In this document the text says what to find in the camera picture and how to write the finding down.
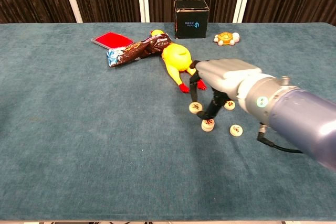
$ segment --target black box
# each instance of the black box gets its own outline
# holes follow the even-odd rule
[[[175,39],[205,38],[209,7],[204,0],[175,0]]]

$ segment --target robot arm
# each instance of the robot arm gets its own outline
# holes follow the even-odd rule
[[[202,119],[214,118],[228,100],[238,100],[247,113],[260,122],[258,140],[281,147],[264,138],[266,127],[274,129],[300,151],[323,166],[336,170],[336,104],[296,86],[261,73],[261,69],[238,59],[195,61],[190,78],[193,102],[197,101],[195,81],[203,79],[214,91]]]

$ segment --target rubber chicken toy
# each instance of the rubber chicken toy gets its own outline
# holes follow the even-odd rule
[[[161,30],[154,30],[151,32],[151,35],[156,36],[163,33]],[[189,67],[192,63],[189,50],[179,44],[171,43],[163,50],[162,59],[166,65],[168,74],[176,82],[180,90],[183,93],[189,93],[189,88],[180,78],[180,72],[187,71],[190,75],[193,75],[196,71]],[[198,81],[197,87],[202,90],[206,89],[206,85],[202,80]]]

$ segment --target black cable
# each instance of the black cable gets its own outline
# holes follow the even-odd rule
[[[289,152],[289,153],[299,153],[299,154],[303,154],[302,151],[300,150],[294,150],[294,149],[287,149],[287,148],[283,148],[279,145],[276,145],[275,143],[273,143],[272,141],[268,140],[267,138],[264,137],[264,133],[263,132],[259,132],[257,140],[263,144],[268,145],[269,147],[275,148],[277,150],[283,151],[283,152]]]

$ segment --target blue tablecloth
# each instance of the blue tablecloth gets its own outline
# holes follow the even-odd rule
[[[109,30],[173,39],[173,28],[0,25],[0,220],[336,220],[336,173],[257,142],[259,123],[238,104],[202,131],[161,57],[109,68],[90,41]],[[241,41],[216,45],[223,31]],[[239,58],[336,101],[331,25],[208,24],[206,38],[176,42],[194,60]],[[211,97],[199,91],[204,106]]]

